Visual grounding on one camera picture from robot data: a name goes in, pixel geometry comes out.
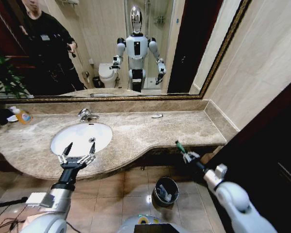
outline dish soap bottle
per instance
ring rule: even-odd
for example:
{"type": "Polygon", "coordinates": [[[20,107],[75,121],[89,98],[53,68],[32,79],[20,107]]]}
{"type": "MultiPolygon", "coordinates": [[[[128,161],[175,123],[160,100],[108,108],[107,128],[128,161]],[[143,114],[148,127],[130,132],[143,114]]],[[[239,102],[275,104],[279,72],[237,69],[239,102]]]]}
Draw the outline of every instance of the dish soap bottle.
{"type": "Polygon", "coordinates": [[[18,109],[15,106],[12,106],[10,109],[15,114],[17,119],[23,124],[28,124],[32,120],[32,116],[25,111],[18,109]]]}

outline gold mirror frame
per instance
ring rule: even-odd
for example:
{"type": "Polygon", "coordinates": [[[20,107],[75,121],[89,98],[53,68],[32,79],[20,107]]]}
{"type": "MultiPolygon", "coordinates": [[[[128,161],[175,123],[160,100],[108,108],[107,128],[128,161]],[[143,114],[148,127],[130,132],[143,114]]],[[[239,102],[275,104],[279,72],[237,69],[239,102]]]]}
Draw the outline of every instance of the gold mirror frame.
{"type": "Polygon", "coordinates": [[[198,95],[166,94],[160,96],[125,96],[125,97],[68,97],[68,96],[37,96],[32,99],[0,99],[0,103],[48,103],[48,102],[94,102],[94,101],[128,101],[128,100],[200,100],[204,97],[234,34],[250,4],[251,0],[242,0],[224,37],[219,51],[211,65],[210,71],[198,95]]]}

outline green toothbrush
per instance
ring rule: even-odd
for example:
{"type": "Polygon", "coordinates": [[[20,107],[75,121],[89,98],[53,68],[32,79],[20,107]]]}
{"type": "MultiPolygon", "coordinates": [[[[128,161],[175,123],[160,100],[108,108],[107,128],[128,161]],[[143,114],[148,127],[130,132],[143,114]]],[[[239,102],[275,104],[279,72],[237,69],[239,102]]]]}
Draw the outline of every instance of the green toothbrush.
{"type": "Polygon", "coordinates": [[[180,151],[182,151],[183,153],[186,154],[186,150],[185,150],[185,148],[181,145],[181,143],[179,143],[178,140],[176,141],[176,146],[177,146],[177,148],[178,148],[180,151]]]}

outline white sink basin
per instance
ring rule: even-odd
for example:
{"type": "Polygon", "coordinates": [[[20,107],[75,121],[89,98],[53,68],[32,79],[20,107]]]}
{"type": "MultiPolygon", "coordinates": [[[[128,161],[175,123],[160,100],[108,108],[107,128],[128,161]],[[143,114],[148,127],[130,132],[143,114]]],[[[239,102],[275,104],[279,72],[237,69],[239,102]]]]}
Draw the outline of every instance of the white sink basin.
{"type": "Polygon", "coordinates": [[[62,154],[64,149],[73,142],[68,156],[80,157],[88,155],[95,138],[96,152],[104,149],[112,139],[109,126],[99,123],[83,123],[69,126],[59,131],[52,139],[51,150],[55,154],[62,154]]]}

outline sink drain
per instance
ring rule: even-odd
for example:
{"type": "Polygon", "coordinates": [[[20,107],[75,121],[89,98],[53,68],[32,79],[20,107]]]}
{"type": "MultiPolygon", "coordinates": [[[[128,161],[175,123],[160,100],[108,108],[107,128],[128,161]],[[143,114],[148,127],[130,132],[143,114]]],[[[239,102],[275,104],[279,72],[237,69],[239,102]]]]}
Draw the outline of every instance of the sink drain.
{"type": "Polygon", "coordinates": [[[95,142],[96,139],[94,137],[91,137],[90,139],[88,139],[89,142],[95,142]]]}

